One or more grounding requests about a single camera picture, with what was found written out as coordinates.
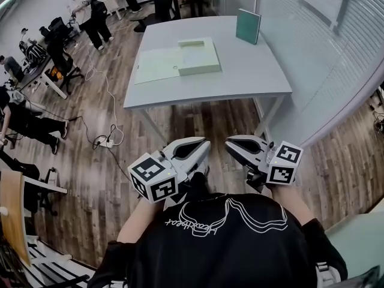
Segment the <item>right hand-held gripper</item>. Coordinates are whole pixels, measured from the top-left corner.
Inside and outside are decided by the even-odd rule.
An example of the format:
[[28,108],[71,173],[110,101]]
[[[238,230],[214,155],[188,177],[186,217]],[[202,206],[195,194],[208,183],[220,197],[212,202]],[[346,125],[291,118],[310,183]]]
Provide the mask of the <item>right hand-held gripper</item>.
[[266,184],[293,185],[303,149],[287,141],[263,149],[268,143],[254,135],[236,135],[226,139],[226,151],[241,165],[254,166],[249,169],[246,183],[258,192]]

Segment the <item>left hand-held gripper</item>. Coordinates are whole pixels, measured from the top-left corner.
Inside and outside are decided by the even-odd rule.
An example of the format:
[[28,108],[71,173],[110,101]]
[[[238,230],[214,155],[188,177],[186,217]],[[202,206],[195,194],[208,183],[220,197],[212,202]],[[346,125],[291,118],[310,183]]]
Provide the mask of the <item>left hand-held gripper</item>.
[[210,147],[205,137],[186,137],[153,154],[142,155],[128,167],[134,189],[149,203],[186,193],[190,169],[206,158]]

